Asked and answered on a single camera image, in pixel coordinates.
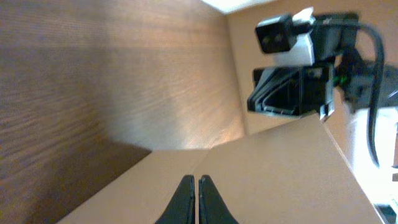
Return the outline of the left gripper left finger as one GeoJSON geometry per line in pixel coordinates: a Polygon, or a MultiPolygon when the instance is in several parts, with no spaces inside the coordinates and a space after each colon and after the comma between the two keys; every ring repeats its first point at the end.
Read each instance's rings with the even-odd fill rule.
{"type": "Polygon", "coordinates": [[[192,175],[185,175],[155,224],[193,223],[195,223],[195,179],[192,175]]]}

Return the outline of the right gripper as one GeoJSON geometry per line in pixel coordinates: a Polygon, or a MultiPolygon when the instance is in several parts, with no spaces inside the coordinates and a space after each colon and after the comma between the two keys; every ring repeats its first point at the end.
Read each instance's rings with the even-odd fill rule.
{"type": "MultiPolygon", "coordinates": [[[[355,12],[312,15],[315,22],[355,21],[355,12]]],[[[315,63],[307,66],[256,68],[252,72],[254,89],[247,99],[247,109],[267,116],[299,118],[316,111],[320,117],[334,110],[333,76],[338,53],[352,47],[356,31],[344,28],[312,28],[310,33],[315,63]]]]}

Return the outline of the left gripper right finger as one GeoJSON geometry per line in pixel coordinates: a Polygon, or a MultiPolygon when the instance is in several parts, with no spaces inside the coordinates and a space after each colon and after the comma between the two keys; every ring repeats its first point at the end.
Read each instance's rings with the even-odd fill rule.
{"type": "Polygon", "coordinates": [[[209,175],[199,180],[199,224],[238,224],[209,175]]]}

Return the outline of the brown cardboard box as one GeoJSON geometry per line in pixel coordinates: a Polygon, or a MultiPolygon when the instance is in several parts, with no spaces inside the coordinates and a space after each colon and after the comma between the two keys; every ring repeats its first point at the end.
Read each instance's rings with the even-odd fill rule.
{"type": "Polygon", "coordinates": [[[315,115],[208,150],[152,152],[62,222],[154,223],[187,174],[209,175],[239,223],[381,222],[315,115]]]}

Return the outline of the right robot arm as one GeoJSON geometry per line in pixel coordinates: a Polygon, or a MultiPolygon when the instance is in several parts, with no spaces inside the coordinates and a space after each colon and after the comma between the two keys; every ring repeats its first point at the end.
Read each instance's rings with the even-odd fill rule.
{"type": "Polygon", "coordinates": [[[397,68],[385,63],[379,32],[359,21],[355,12],[283,14],[254,29],[259,48],[275,56],[273,67],[255,68],[254,89],[247,99],[252,113],[300,118],[334,110],[339,88],[351,111],[368,109],[369,155],[376,152],[376,118],[380,108],[397,106],[397,68]]]}

